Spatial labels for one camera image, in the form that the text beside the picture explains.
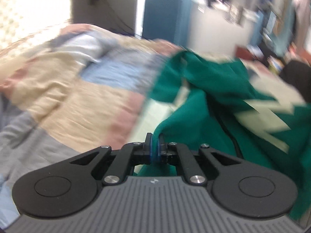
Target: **wall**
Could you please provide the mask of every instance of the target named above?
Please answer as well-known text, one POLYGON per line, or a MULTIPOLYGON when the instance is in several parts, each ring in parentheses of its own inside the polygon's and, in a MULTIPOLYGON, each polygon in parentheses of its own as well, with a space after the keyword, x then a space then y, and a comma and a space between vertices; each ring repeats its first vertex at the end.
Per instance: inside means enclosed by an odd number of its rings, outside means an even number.
POLYGON ((126 27, 113 14, 103 1, 97 1, 94 6, 89 0, 73 0, 73 19, 75 23, 91 23, 108 30, 134 33, 137 0, 107 0, 116 14, 127 24, 126 27))
POLYGON ((236 45, 246 46, 254 23, 244 19, 242 26, 229 23, 224 11, 208 7, 202 13, 193 4, 191 11, 188 48, 196 52, 211 52, 234 56, 236 45))

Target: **blanket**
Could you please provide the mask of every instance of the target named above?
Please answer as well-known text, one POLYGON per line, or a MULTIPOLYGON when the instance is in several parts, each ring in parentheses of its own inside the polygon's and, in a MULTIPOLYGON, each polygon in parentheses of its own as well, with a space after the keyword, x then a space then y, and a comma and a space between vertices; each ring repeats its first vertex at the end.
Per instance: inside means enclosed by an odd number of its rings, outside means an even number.
POLYGON ((19 215, 11 189, 22 175, 101 145, 120 149, 178 50, 74 24, 0 63, 0 228, 19 215))

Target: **circular cap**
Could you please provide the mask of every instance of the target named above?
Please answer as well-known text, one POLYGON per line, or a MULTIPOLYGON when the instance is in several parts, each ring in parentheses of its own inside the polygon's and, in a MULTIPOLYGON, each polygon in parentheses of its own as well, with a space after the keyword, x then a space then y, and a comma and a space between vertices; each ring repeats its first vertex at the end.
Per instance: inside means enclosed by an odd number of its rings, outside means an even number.
POLYGON ((120 178, 118 176, 108 175, 104 178, 104 181, 109 184, 116 184, 120 181, 120 178))
POLYGON ((66 178, 51 176, 39 180, 35 184, 35 190, 38 194, 45 197, 61 196, 69 191, 71 182, 66 178))
POLYGON ((201 175, 195 175, 195 176, 190 177, 190 181, 192 183, 201 184, 205 181, 205 178, 201 175))
POLYGON ((203 149, 207 149, 209 147, 210 147, 209 144, 206 144, 206 143, 201 144, 201 148, 203 148, 203 149))
POLYGON ((266 197, 273 193, 275 186, 271 180, 262 177, 248 177, 238 184, 240 190, 252 197, 266 197))

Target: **green jacket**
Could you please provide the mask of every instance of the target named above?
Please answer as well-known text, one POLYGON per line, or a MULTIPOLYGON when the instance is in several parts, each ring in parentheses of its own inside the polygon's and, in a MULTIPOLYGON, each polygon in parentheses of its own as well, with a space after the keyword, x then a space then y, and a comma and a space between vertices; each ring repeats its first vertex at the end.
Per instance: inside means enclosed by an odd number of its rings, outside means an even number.
MULTIPOLYGON (((207 143, 236 155, 237 143, 246 160, 278 170, 296 183, 299 194, 291 217, 300 218, 311 203, 311 106, 280 103, 259 93, 240 60, 218 64, 189 51, 167 62, 150 97, 172 103, 182 79, 189 82, 190 94, 156 128, 153 154, 161 133, 166 142, 184 143, 192 150, 207 143)), ((152 164, 138 175, 174 174, 174 167, 152 164)))

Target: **silver screw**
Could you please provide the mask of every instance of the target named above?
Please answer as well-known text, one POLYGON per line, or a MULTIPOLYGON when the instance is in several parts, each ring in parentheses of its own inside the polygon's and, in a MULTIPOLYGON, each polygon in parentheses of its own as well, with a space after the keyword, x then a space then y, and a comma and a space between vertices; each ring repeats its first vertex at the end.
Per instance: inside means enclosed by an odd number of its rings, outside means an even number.
POLYGON ((108 175, 104 178, 104 181, 109 184, 116 184, 120 181, 120 178, 118 176, 108 175))
POLYGON ((202 149, 207 149, 207 148, 209 148, 209 147, 210 147, 209 144, 206 144, 206 143, 201 144, 201 148, 202 148, 202 149))
POLYGON ((201 175, 195 175, 190 178, 192 183, 201 184, 205 181, 205 178, 201 175))

